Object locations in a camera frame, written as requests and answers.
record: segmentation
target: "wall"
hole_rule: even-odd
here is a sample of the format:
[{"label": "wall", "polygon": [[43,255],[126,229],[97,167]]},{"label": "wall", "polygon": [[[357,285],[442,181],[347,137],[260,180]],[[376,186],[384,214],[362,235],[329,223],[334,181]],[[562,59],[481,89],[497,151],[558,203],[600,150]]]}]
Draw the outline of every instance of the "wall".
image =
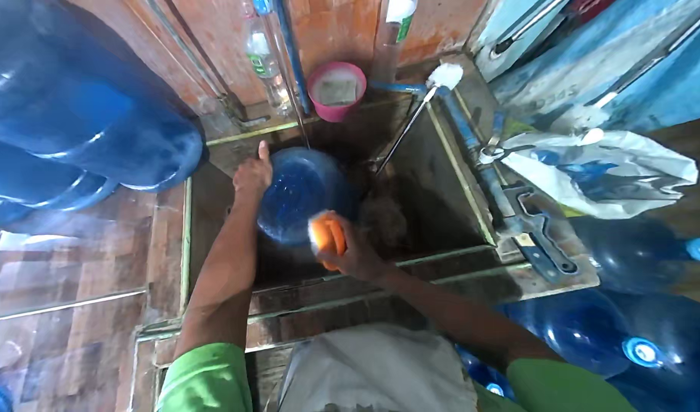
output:
[{"label": "wall", "polygon": [[[196,114],[214,109],[211,99],[215,93],[159,22],[147,0],[68,1],[108,25]],[[265,100],[261,82],[242,51],[239,0],[155,1],[207,68],[220,92],[230,90],[246,106]],[[285,1],[306,75],[330,60],[353,61],[364,70],[370,67],[381,0]],[[485,0],[421,0],[401,64],[459,49],[484,3]],[[99,39],[108,37],[94,27],[97,24],[86,24]]]}]

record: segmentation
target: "pink bucket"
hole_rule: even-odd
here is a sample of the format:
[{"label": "pink bucket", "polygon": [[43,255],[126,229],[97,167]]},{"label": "pink bucket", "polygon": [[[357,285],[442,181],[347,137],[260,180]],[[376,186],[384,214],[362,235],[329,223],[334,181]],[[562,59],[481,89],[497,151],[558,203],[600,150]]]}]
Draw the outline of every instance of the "pink bucket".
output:
[{"label": "pink bucket", "polygon": [[[328,72],[335,70],[345,70],[352,72],[357,78],[357,88],[356,88],[356,99],[353,103],[345,106],[325,106],[319,103],[319,99],[314,96],[314,86],[319,80],[321,80]],[[367,87],[367,80],[362,70],[355,66],[354,64],[345,63],[344,61],[330,61],[329,63],[322,64],[318,67],[312,75],[309,76],[307,80],[307,86],[309,88],[309,98],[312,99],[314,103],[314,109],[317,111],[317,115],[328,122],[342,122],[345,119],[347,113],[352,110],[353,107],[357,106],[362,96],[365,94],[365,88]]]}]

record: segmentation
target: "plastic bottle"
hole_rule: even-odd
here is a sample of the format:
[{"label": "plastic bottle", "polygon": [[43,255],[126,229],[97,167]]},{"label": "plastic bottle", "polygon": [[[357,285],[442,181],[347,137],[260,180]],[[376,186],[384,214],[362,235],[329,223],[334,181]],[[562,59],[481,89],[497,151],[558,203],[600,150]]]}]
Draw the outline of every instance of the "plastic bottle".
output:
[{"label": "plastic bottle", "polygon": [[633,359],[636,365],[615,382],[646,388],[657,394],[654,401],[661,405],[681,406],[673,410],[700,410],[700,304],[664,293],[605,293],[627,319],[632,335],[642,340],[645,353],[651,354],[647,361]]},{"label": "plastic bottle", "polygon": [[589,249],[605,289],[663,292],[680,280],[686,261],[700,261],[700,238],[678,239],[656,219],[582,216],[569,222]]},{"label": "plastic bottle", "polygon": [[285,245],[309,244],[309,218],[325,210],[354,217],[357,198],[328,154],[290,147],[271,156],[274,177],[263,194],[258,226]]},{"label": "plastic bottle", "polygon": [[418,0],[386,0],[381,13],[385,16],[378,26],[373,51],[370,79],[383,83],[395,82],[403,42],[409,34]]},{"label": "plastic bottle", "polygon": [[0,200],[0,227],[4,224],[20,220],[33,210],[34,209],[27,208],[21,204]]},{"label": "plastic bottle", "polygon": [[606,296],[578,290],[508,304],[506,315],[545,341],[563,359],[609,378],[632,363],[622,343],[627,321]]},{"label": "plastic bottle", "polygon": [[510,383],[500,372],[484,364],[459,344],[455,344],[454,348],[457,353],[459,353],[462,365],[464,365],[470,378],[474,379],[493,394],[515,400],[515,395],[512,392]]},{"label": "plastic bottle", "polygon": [[0,0],[0,142],[157,192],[187,178],[197,129],[56,2]]},{"label": "plastic bottle", "polygon": [[0,200],[29,208],[75,211],[103,200],[118,183],[70,164],[0,143]]},{"label": "plastic bottle", "polygon": [[270,40],[263,21],[258,17],[250,0],[243,0],[241,8],[246,56],[253,66],[253,72],[266,89],[269,105],[280,117],[288,117],[291,113],[289,91],[281,77],[279,61],[269,45]]}]

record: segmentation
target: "white cloth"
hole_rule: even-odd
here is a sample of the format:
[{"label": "white cloth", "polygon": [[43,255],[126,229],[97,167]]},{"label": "white cloth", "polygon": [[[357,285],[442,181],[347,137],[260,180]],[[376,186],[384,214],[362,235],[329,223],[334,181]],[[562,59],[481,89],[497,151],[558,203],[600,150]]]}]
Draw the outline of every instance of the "white cloth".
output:
[{"label": "white cloth", "polygon": [[325,333],[295,348],[279,411],[470,411],[476,404],[449,342],[381,324]]}]

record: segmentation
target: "green sleeve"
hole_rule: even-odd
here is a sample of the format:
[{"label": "green sleeve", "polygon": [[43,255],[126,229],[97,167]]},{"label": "green sleeve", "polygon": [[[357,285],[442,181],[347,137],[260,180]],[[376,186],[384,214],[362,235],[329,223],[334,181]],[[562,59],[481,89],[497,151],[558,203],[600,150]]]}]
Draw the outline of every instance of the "green sleeve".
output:
[{"label": "green sleeve", "polygon": [[180,356],[167,370],[157,405],[162,412],[251,412],[243,350],[210,343]]},{"label": "green sleeve", "polygon": [[601,376],[572,364],[518,359],[507,368],[507,379],[528,412],[636,412]]}]

